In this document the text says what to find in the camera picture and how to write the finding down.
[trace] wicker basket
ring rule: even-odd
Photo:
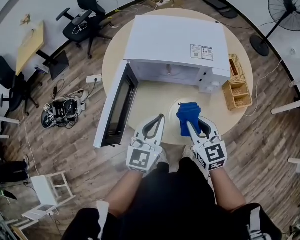
[[[231,84],[246,82],[246,76],[236,54],[229,54],[231,77],[229,82]]]
[[[228,81],[222,86],[222,89],[226,106],[230,111],[249,107],[253,104],[246,82],[230,83]]]

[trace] office chair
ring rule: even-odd
[[[72,42],[76,42],[78,48],[81,47],[80,43],[89,39],[88,46],[88,59],[92,58],[91,47],[94,41],[94,38],[100,37],[104,39],[112,40],[112,38],[100,34],[100,31],[106,25],[101,26],[100,23],[105,19],[106,11],[98,4],[97,0],[77,0],[78,5],[81,9],[86,10],[86,12],[77,17],[71,16],[68,11],[70,8],[65,9],[61,14],[56,18],[60,20],[62,16],[69,19],[71,22],[63,30],[63,34]]]
[[[31,100],[36,108],[39,108],[39,105],[31,97],[31,86],[25,81],[25,76],[22,73],[16,76],[16,72],[11,69],[2,56],[0,56],[0,84],[6,89],[10,89],[9,98],[1,95],[1,107],[3,102],[9,102],[9,110],[15,111],[24,100],[24,112],[27,116],[29,116],[28,100]]]

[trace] wooden floor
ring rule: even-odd
[[[185,0],[185,9],[209,15],[227,25],[248,28],[249,25],[239,16],[226,19],[215,12],[201,0]],[[139,15],[151,11],[139,6]],[[113,24],[117,29],[106,28],[103,32],[114,36],[119,29],[135,17],[128,12],[117,13]],[[268,57],[258,55],[251,47],[249,37],[255,31],[251,28],[230,30],[238,37],[250,58],[253,77],[254,105],[247,110],[251,114],[256,104],[257,80],[272,71],[278,65],[278,59],[271,52]],[[96,200],[102,199],[127,171],[125,166],[128,142],[134,133],[128,128],[122,146],[94,149],[93,142],[106,100],[103,85],[98,84],[86,102],[86,111],[79,117],[78,124],[72,129],[50,128],[41,125],[41,113],[49,103],[53,87],[59,79],[65,80],[65,87],[60,93],[67,94],[78,89],[90,91],[93,84],[86,84],[86,77],[102,73],[103,57],[109,45],[108,40],[95,40],[92,51],[93,58],[87,59],[87,42],[78,49],[70,44],[66,49],[70,67],[52,82],[49,75],[41,76],[42,87],[33,92],[33,97],[40,104],[36,109],[29,107],[30,116],[23,120],[21,107],[9,116],[21,121],[20,125],[9,124],[4,134],[10,135],[4,140],[6,159],[22,160],[24,155],[30,158],[30,175],[36,176],[35,164],[26,139],[25,124],[29,142],[35,157],[36,166],[41,175],[66,171],[66,177],[73,193],[74,201],[59,209],[58,220],[63,233],[78,210],[95,207]],[[258,86],[259,106],[252,117],[244,116],[241,121],[223,136],[228,151],[226,170],[235,184],[243,192],[248,202],[258,202],[267,211],[275,224],[284,232],[294,220],[300,204],[300,175],[295,174],[295,166],[287,163],[289,157],[296,158],[300,154],[300,109],[294,109],[277,115],[271,109],[294,101],[296,92],[289,88],[289,78],[280,66]],[[162,145],[168,160],[175,168],[181,158],[183,146]],[[0,198],[0,208],[7,220],[17,219],[21,214],[35,207],[39,202],[35,192],[23,185],[9,187],[18,201],[11,204]],[[25,230],[29,239],[60,239],[56,225],[50,217],[40,220],[39,224]]]

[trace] blue cloth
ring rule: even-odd
[[[187,121],[193,124],[198,134],[201,133],[198,123],[200,113],[201,108],[196,102],[180,103],[176,116],[180,119],[181,136],[190,137]]]

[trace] fan base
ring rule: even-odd
[[[269,47],[265,42],[263,42],[260,36],[255,34],[250,36],[250,43],[253,49],[255,49],[255,51],[261,56],[267,57],[269,55]]]

